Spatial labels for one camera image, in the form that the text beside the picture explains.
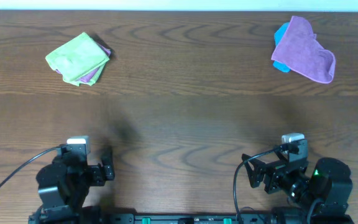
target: folded towel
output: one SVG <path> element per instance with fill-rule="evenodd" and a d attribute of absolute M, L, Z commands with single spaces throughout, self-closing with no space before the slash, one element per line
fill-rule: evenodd
<path fill-rule="evenodd" d="M 48 54 L 45 59 L 53 70 L 63 75 L 66 82 L 73 82 L 104 65 L 109 57 L 91 37 L 82 33 Z"/>
<path fill-rule="evenodd" d="M 336 59 L 316 40 L 310 23 L 293 16 L 287 31 L 272 54 L 272 60 L 284 63 L 291 70 L 319 83 L 334 78 Z"/>
<path fill-rule="evenodd" d="M 107 56 L 111 55 L 111 50 L 103 47 L 102 45 L 100 45 L 98 43 L 97 43 L 97 45 L 100 48 L 103 49 L 103 51 L 107 54 Z M 91 86 L 91 85 L 95 84 L 96 81 L 98 81 L 98 78 L 99 78 L 103 68 L 104 68 L 104 65 L 102 65 L 102 66 L 100 66 L 98 68 L 95 68 L 94 70 L 92 70 L 91 72 L 86 74 L 85 76 L 83 76 L 83 77 L 81 77 L 81 78 L 79 78 L 79 79 L 77 79 L 75 81 L 72 81 L 72 82 L 70 82 L 68 80 L 65 80 L 64 78 L 63 78 L 63 81 L 67 82 L 67 83 L 71 83 L 71 84 L 76 85 L 76 86 L 79 86 L 80 84 L 87 84 L 87 85 Z"/>

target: wood grain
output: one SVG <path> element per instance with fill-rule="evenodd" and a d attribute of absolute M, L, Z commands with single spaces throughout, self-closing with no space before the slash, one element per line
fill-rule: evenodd
<path fill-rule="evenodd" d="M 112 144 L 117 178 L 91 189 L 87 205 L 233 213 L 241 154 L 296 131 L 309 140 L 310 170 L 320 157 L 351 167 L 348 213 L 358 223 L 358 14 L 297 14 L 336 55 L 329 85 L 272 67 L 273 34 L 290 12 L 0 11 L 0 181 L 88 134 L 89 163 Z M 83 31 L 115 51 L 92 87 L 62 82 L 44 59 Z M 25 223 L 37 209 L 35 175 L 53 156 L 0 190 L 0 223 Z M 251 189 L 244 170 L 238 184 L 241 206 L 286 205 L 283 193 Z"/>

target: green cloth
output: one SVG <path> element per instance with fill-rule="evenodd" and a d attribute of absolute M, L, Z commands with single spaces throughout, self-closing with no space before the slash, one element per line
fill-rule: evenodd
<path fill-rule="evenodd" d="M 48 54 L 45 59 L 53 70 L 63 75 L 63 81 L 73 85 L 83 83 L 77 79 L 83 77 L 94 69 L 104 66 L 109 57 L 86 33 L 80 34 L 71 41 Z M 93 85 L 100 76 L 101 67 L 89 81 Z"/>

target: blue cloth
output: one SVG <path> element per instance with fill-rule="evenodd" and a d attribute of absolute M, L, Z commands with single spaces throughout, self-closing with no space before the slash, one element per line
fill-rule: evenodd
<path fill-rule="evenodd" d="M 281 39 L 284 36 L 285 31 L 287 31 L 288 25 L 290 25 L 289 22 L 284 23 L 277 31 L 276 33 L 274 33 L 274 41 L 276 43 L 276 46 L 278 45 L 278 43 L 280 43 Z M 282 72 L 290 72 L 291 69 L 288 68 L 285 64 L 280 63 L 280 62 L 273 62 L 273 67 L 279 69 Z"/>

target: black cable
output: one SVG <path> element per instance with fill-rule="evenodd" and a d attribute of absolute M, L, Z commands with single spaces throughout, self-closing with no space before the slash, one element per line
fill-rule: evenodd
<path fill-rule="evenodd" d="M 27 164 L 31 163 L 32 161 L 38 159 L 40 156 L 45 155 L 48 152 L 52 152 L 54 150 L 60 149 L 60 147 L 53 147 L 51 149 L 47 149 L 44 152 L 41 152 L 40 154 L 34 156 L 33 158 L 29 159 L 27 162 L 23 163 L 21 166 L 19 166 L 15 171 L 13 171 L 8 177 L 5 178 L 5 180 L 3 180 L 0 183 L 0 188 L 13 176 L 15 175 L 17 172 L 19 172 L 23 167 L 25 167 Z"/>
<path fill-rule="evenodd" d="M 245 161 L 242 161 L 238 166 L 237 166 L 237 169 L 234 173 L 234 178 L 233 178 L 233 198 L 234 198 L 234 207 L 236 208 L 236 213 L 237 213 L 237 216 L 240 217 L 239 219 L 239 224 L 244 224 L 244 222 L 242 221 L 242 218 L 241 218 L 241 213 L 240 213 L 240 210 L 239 210 L 239 206 L 237 204 L 237 194 L 236 194 L 236 183 L 237 183 L 237 175 L 239 173 L 239 170 L 240 168 L 247 162 L 253 160 L 253 159 L 256 159 L 258 157 L 261 157 L 261 156 L 265 156 L 267 154 L 270 154 L 270 153 L 273 153 L 273 152 L 277 152 L 279 150 L 281 150 L 281 146 L 278 146 L 278 147 L 275 147 L 269 151 L 266 151 L 266 152 L 262 152 L 260 154 L 256 154 L 250 158 L 248 158 L 247 160 Z"/>
<path fill-rule="evenodd" d="M 308 216 L 306 217 L 306 222 L 307 224 L 310 224 L 310 220 L 311 220 L 311 214 L 313 213 L 314 208 L 316 207 L 317 203 L 321 203 L 324 202 L 323 199 L 321 198 L 316 198 L 313 203 L 310 205 L 309 208 L 309 212 L 308 212 Z"/>

